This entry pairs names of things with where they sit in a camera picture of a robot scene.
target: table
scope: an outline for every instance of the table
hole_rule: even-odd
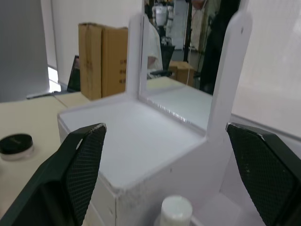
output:
[[[28,133],[34,144],[34,154],[30,158],[20,161],[0,159],[0,218],[36,169],[59,148],[57,114],[67,107],[88,102],[81,93],[74,93],[0,104],[0,138]]]

